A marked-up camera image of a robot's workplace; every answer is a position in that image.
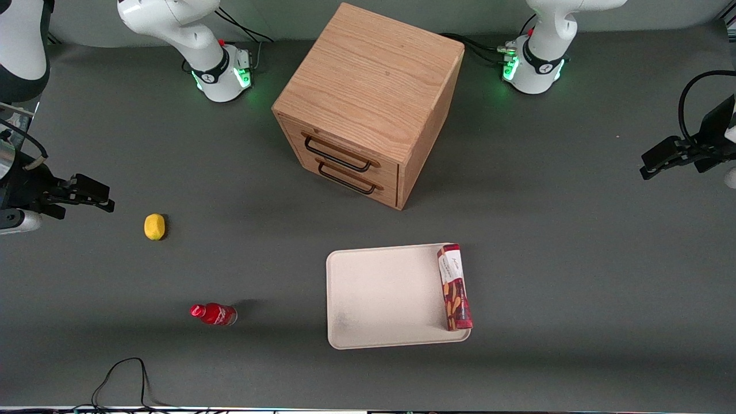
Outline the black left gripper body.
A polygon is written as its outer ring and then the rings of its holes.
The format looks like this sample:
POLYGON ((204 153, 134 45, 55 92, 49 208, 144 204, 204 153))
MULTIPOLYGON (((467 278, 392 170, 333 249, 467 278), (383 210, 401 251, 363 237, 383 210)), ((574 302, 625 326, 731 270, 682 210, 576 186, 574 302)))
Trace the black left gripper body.
POLYGON ((734 160, 735 152, 735 99, 734 95, 710 110, 701 121, 696 143, 703 155, 695 162, 699 173, 704 173, 721 163, 734 160))

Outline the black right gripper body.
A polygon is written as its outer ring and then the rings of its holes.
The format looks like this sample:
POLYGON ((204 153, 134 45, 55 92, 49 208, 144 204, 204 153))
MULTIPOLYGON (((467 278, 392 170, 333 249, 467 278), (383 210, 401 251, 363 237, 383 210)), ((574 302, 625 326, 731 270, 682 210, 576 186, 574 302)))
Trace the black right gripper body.
POLYGON ((66 208, 58 205, 65 202, 70 191, 68 181, 56 178, 48 167, 42 166, 25 171, 11 170, 2 180, 2 210, 22 209, 62 220, 66 208))

